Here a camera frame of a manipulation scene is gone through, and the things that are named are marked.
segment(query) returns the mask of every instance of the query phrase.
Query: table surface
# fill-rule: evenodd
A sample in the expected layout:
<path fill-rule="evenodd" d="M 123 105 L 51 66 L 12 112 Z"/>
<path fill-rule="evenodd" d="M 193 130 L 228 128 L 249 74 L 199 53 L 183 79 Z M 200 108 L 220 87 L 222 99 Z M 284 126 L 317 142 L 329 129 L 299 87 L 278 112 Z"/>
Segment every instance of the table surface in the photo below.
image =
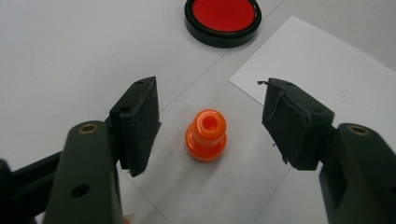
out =
<path fill-rule="evenodd" d="M 291 15 L 396 70 L 396 1 L 258 3 L 254 39 L 216 49 L 186 30 L 185 1 L 2 1 L 0 158 L 16 170 L 62 150 L 69 129 L 104 120 L 133 82 L 155 76 L 163 125 L 146 172 L 120 170 L 124 214 L 139 223 L 327 223 L 320 167 L 285 165 L 262 106 L 228 80 Z M 228 145 L 200 163 L 184 132 L 205 108 L 227 119 Z"/>

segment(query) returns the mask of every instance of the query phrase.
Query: red circular object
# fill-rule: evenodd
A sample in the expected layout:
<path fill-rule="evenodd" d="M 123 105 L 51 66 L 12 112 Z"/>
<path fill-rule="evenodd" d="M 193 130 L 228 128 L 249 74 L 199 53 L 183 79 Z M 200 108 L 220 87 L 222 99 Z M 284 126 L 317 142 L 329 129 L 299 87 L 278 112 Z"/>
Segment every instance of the red circular object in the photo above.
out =
<path fill-rule="evenodd" d="M 202 25 L 219 32 L 243 30 L 255 17 L 248 0 L 195 0 L 192 13 Z"/>

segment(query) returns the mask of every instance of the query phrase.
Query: orange plastic object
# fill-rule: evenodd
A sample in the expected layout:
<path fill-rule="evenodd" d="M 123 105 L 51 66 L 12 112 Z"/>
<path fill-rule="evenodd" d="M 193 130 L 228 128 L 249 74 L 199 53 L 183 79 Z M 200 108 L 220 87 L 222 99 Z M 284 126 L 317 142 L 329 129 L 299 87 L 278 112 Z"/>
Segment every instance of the orange plastic object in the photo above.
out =
<path fill-rule="evenodd" d="M 226 121 L 214 109 L 199 112 L 186 130 L 187 151 L 198 161 L 213 161 L 227 143 Z"/>

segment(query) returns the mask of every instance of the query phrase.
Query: white paper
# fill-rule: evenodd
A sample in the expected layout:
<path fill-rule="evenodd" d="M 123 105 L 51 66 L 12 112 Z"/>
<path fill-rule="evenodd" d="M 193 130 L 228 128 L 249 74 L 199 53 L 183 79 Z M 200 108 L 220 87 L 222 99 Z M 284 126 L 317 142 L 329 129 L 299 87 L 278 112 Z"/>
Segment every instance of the white paper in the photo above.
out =
<path fill-rule="evenodd" d="M 334 126 L 358 123 L 396 149 L 396 73 L 318 28 L 290 17 L 230 79 L 263 104 L 269 77 L 299 86 L 335 113 Z"/>

